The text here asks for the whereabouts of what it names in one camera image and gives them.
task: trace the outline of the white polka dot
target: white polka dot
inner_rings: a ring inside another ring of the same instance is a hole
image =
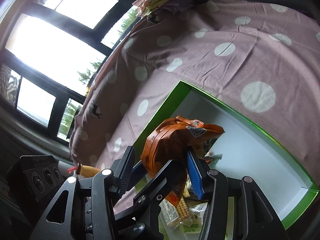
[[[134,42],[133,38],[129,39],[129,40],[123,45],[123,48],[124,48],[124,49],[129,49],[129,48],[132,46],[133,42]]]
[[[269,34],[269,37],[275,41],[280,41],[287,46],[291,45],[290,38],[284,34],[281,34],[281,33]]]
[[[138,107],[138,116],[142,116],[146,112],[148,105],[149,105],[149,101],[147,99],[144,99],[140,103],[140,105]]]
[[[128,111],[128,108],[129,108],[129,106],[128,106],[128,104],[126,104],[126,103],[123,103],[123,104],[120,106],[120,113],[121,113],[122,116],[125,115],[125,113]]]
[[[122,143],[122,139],[121,137],[119,137],[116,141],[115,141],[115,152],[118,152],[120,150],[120,146]]]
[[[222,56],[222,57],[228,56],[232,52],[234,52],[235,48],[236,46],[233,43],[230,43],[230,42],[222,43],[214,49],[214,54],[216,56]]]
[[[147,69],[145,67],[137,67],[136,70],[134,71],[134,75],[136,76],[136,79],[138,81],[143,81],[146,79],[148,75]]]
[[[211,0],[207,1],[207,9],[209,12],[219,11],[219,7]]]
[[[248,24],[250,21],[251,21],[251,18],[250,18],[250,17],[241,16],[241,17],[238,17],[238,18],[235,20],[235,24],[237,24],[237,25],[245,25],[245,24]]]
[[[88,134],[82,130],[80,133],[80,139],[86,141],[88,139]]]
[[[157,45],[160,46],[160,47],[168,46],[170,43],[171,43],[171,38],[169,36],[167,36],[167,35],[160,36],[157,39]]]
[[[190,11],[184,11],[179,14],[179,19],[182,21],[187,20],[190,17]]]
[[[270,3],[270,5],[277,12],[285,12],[288,9],[287,6],[282,6],[282,5],[279,5],[279,4]]]
[[[97,159],[96,155],[90,155],[89,160],[90,160],[90,165],[94,166],[98,159]]]
[[[206,28],[202,28],[199,31],[195,32],[196,38],[202,38],[208,30]]]
[[[245,108],[255,113],[269,110],[276,102],[276,94],[268,84],[256,81],[244,87],[241,101]]]
[[[167,66],[167,71],[172,72],[177,67],[179,67],[182,64],[182,60],[180,58],[175,58],[169,66]]]
[[[111,133],[106,133],[105,138],[106,138],[106,142],[110,141]]]
[[[107,75],[107,82],[113,84],[117,80],[117,73],[112,69]]]

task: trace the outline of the barcode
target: barcode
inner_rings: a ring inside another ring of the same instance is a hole
[[[198,136],[204,134],[207,131],[204,128],[198,128],[198,127],[193,127],[193,126],[187,126],[187,128],[192,133],[194,138],[197,138]]]

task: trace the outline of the orange snack package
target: orange snack package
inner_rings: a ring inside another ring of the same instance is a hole
[[[213,144],[224,133],[221,126],[189,120],[178,115],[164,120],[147,138],[141,162],[154,177],[168,160],[179,160],[186,167],[183,155],[186,146],[192,146],[198,158],[207,153],[208,141]],[[187,169],[181,181],[167,195],[166,200],[175,207],[179,204],[187,181]]]

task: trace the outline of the pink polka dot fabric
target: pink polka dot fabric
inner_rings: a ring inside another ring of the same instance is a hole
[[[97,75],[70,140],[76,162],[110,167],[179,80],[278,140],[320,184],[320,27],[284,6],[210,0],[142,19]],[[95,104],[102,116],[90,110]],[[128,192],[116,205],[132,205]]]

